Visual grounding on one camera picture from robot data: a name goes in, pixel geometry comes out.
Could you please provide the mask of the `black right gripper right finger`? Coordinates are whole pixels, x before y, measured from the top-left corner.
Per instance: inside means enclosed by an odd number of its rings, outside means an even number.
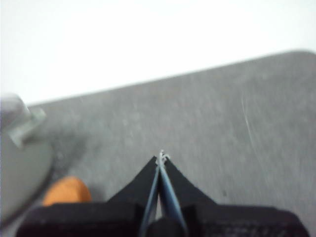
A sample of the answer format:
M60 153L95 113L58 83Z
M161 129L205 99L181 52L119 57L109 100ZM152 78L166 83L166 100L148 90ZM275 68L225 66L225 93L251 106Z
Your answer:
M191 183L169 159L159 158L160 200L164 216L178 221L184 229L197 229L197 207L216 205L210 197Z

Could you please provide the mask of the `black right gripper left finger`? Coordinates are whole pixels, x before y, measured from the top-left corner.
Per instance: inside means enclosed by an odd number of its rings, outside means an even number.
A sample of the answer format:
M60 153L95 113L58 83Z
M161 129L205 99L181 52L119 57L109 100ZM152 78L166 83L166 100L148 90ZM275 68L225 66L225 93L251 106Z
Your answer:
M120 224L123 236L145 235L156 216L158 182L157 158L152 157L131 182L108 200L116 213L127 215Z

